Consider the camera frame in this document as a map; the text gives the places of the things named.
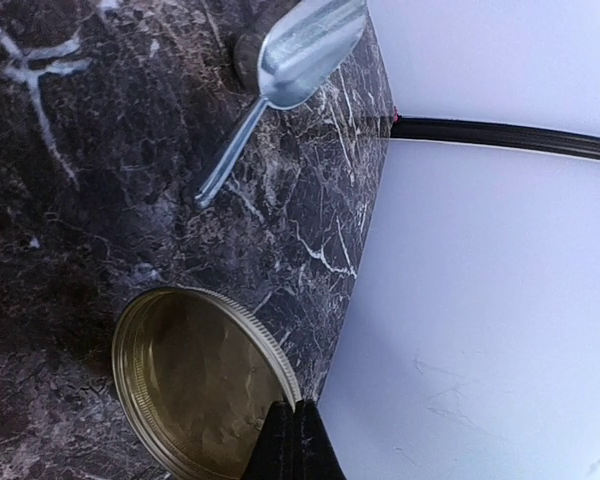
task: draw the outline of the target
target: marble pattern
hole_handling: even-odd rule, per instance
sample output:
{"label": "marble pattern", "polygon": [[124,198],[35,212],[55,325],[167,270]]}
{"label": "marble pattern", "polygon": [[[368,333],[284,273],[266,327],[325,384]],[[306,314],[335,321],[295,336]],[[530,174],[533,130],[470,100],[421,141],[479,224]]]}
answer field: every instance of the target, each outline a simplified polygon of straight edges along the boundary
{"label": "marble pattern", "polygon": [[267,111],[211,208],[192,185],[252,101],[231,47],[264,0],[0,0],[0,478],[167,478],[110,342],[158,285],[234,298],[318,398],[357,276],[391,96],[371,26]]}

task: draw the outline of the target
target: black strip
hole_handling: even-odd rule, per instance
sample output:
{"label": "black strip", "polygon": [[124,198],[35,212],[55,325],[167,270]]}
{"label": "black strip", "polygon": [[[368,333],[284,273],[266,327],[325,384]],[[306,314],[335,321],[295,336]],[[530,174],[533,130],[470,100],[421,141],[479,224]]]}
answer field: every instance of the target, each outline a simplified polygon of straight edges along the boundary
{"label": "black strip", "polygon": [[399,117],[391,138],[471,143],[600,160],[600,137],[504,123]]}

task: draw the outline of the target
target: metal scoop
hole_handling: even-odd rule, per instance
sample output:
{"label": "metal scoop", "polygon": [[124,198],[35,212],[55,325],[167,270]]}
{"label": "metal scoop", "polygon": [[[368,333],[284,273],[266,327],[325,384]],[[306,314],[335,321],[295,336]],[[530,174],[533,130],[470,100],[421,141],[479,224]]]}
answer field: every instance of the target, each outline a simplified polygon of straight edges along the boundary
{"label": "metal scoop", "polygon": [[197,189],[198,209],[208,207],[216,196],[264,110],[289,110],[306,102],[356,46],[366,22],[366,0],[301,0],[270,30],[263,28],[264,18],[259,28],[240,38],[234,52],[236,69],[258,98]]}

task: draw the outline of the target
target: black cable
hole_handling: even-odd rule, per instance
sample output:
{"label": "black cable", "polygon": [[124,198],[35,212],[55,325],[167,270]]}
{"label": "black cable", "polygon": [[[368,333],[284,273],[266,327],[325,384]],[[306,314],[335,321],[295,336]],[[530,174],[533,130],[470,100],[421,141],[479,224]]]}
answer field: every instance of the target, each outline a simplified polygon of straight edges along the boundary
{"label": "black cable", "polygon": [[600,137],[504,123],[398,117],[391,138],[490,145],[600,160]]}

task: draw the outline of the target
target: ridged rim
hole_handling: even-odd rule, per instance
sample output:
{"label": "ridged rim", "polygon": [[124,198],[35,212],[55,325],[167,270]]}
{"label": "ridged rim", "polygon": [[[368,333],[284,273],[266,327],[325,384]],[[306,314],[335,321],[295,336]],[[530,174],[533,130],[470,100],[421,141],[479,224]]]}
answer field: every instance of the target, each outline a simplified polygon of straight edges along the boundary
{"label": "ridged rim", "polygon": [[[124,346],[125,344],[134,345],[135,348],[135,342],[129,342],[129,340],[131,336],[135,336],[139,326],[139,324],[132,325],[130,319],[133,319],[139,310],[147,308],[169,293],[198,296],[221,309],[262,354],[278,379],[284,396],[292,408],[295,408],[296,402],[302,398],[298,380],[289,359],[267,328],[242,305],[212,290],[171,287],[149,290],[134,298],[120,314],[113,336],[113,377],[124,413],[138,438],[158,462],[179,478],[234,480],[236,477],[227,477],[211,472],[182,454],[181,449],[169,440],[166,433],[154,420],[154,415],[151,413],[152,405],[146,402],[148,395],[146,391],[143,391],[146,390],[146,384],[143,380],[139,381],[142,376],[141,369],[138,365],[135,365],[133,369],[126,366],[125,360],[134,352]],[[129,382],[139,386],[136,394],[131,391]]]}

